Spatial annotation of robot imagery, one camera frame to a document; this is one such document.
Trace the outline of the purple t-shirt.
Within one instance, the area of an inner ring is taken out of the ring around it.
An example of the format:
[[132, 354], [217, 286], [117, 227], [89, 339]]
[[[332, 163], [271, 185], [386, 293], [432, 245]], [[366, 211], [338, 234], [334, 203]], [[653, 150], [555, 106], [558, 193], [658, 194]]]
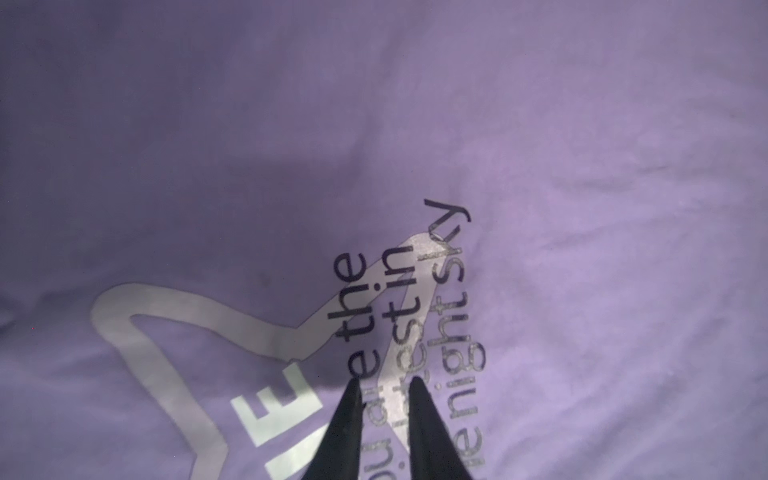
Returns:
[[763, 1], [5, 1], [1, 475], [767, 475]]

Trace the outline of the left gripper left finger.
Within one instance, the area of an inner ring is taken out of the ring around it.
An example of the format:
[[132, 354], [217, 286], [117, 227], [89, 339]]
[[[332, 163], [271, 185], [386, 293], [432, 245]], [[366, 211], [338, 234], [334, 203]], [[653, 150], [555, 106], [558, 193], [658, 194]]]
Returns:
[[356, 480], [360, 468], [364, 402], [352, 378], [339, 401], [303, 480]]

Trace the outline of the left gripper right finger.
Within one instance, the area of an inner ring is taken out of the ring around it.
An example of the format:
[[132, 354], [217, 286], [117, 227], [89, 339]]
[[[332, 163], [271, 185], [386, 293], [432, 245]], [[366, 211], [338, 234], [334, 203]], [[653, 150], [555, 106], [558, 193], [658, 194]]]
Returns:
[[414, 377], [408, 390], [408, 444], [412, 480], [471, 480], [426, 384]]

